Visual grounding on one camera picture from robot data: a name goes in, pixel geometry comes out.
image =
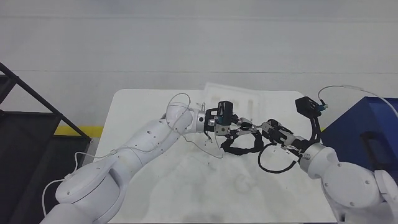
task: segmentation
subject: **white table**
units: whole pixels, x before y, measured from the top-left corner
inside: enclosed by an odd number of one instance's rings
[[[175,94],[188,93],[202,102],[201,90],[120,90],[111,103],[97,156],[124,144],[146,122],[165,112]],[[296,91],[264,91],[266,116],[296,135],[309,138],[310,122],[295,110]],[[188,139],[202,144],[203,134]],[[235,143],[251,147],[251,135]],[[265,151],[262,163],[279,170],[290,164],[283,152]],[[180,138],[165,154],[132,179],[119,213],[110,223],[272,223],[336,222],[320,181],[311,180],[296,165],[275,175],[261,170],[257,154],[225,154],[216,159]]]

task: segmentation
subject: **gray floor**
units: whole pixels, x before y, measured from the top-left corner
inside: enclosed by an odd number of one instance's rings
[[[0,33],[1,62],[79,125],[122,88],[398,96],[398,0],[0,0]],[[321,125],[362,96],[326,91]],[[42,110],[20,90],[2,108]]]

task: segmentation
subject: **blue box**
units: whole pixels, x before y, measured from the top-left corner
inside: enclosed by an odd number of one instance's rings
[[[398,109],[398,99],[386,100]],[[381,99],[364,97],[328,126],[321,139],[340,161],[384,169],[398,181],[398,118]]]

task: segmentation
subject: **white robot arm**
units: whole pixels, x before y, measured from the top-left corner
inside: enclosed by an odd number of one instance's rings
[[[220,102],[217,109],[206,112],[172,103],[167,119],[147,123],[108,157],[67,175],[56,192],[60,204],[41,224],[107,223],[121,208],[132,177],[182,134],[214,131],[217,136],[236,138],[259,129],[272,145],[279,143],[282,149],[299,156],[300,168],[311,179],[321,179],[323,193],[339,223],[398,223],[398,187],[387,172],[373,173],[355,164],[340,162],[334,149],[312,142],[312,138],[308,141],[294,136],[273,119],[260,126],[244,118],[238,120],[232,112],[232,103],[225,103],[229,102]],[[232,130],[231,122],[241,127]],[[259,154],[259,165],[263,151]]]
[[[111,155],[65,177],[55,194],[60,203],[41,224],[103,224],[121,208],[132,177],[186,133],[202,133],[205,112],[181,103],[167,108],[167,120],[153,120]]]

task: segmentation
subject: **black fabric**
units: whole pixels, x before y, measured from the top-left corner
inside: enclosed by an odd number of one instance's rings
[[[238,148],[238,147],[231,147],[234,143],[235,139],[239,137],[237,134],[233,133],[230,138],[221,144],[221,148],[224,152],[228,152],[237,156],[245,155],[247,153],[257,153],[261,151],[264,147],[264,142],[262,141],[262,136],[259,131],[252,133],[254,136],[254,147],[253,148]]]

